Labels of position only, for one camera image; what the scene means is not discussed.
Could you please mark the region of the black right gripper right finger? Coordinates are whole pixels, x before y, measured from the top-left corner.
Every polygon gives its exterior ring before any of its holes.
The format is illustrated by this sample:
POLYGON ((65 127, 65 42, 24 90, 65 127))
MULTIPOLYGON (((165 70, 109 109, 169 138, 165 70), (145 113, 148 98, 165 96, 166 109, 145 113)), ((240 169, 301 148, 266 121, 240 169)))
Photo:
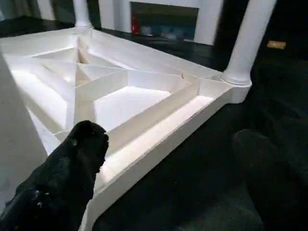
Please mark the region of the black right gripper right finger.
POLYGON ((263 134, 243 129, 233 136, 233 150, 249 196, 267 231, 308 229, 308 189, 281 151, 263 134))

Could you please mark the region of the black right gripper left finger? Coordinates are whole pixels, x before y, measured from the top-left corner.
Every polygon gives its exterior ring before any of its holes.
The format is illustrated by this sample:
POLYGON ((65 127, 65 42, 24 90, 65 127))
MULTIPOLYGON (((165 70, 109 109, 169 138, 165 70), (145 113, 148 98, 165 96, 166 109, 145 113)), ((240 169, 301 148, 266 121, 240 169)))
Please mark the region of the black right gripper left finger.
POLYGON ((2 231, 77 231, 93 198, 109 137, 78 122, 63 142, 15 190, 0 215, 2 231))

